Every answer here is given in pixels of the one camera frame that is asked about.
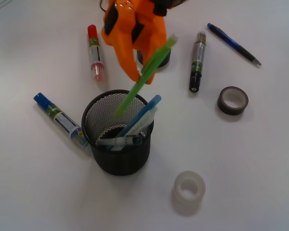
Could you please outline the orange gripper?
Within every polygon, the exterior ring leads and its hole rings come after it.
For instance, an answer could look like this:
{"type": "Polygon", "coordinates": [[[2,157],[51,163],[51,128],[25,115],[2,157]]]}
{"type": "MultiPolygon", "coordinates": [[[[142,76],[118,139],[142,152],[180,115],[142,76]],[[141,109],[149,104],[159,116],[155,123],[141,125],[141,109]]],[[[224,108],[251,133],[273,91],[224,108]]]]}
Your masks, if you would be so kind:
{"type": "Polygon", "coordinates": [[[102,37],[114,47],[119,64],[134,82],[140,79],[133,49],[161,48],[167,32],[167,10],[158,0],[110,0],[104,15],[102,37]]]}

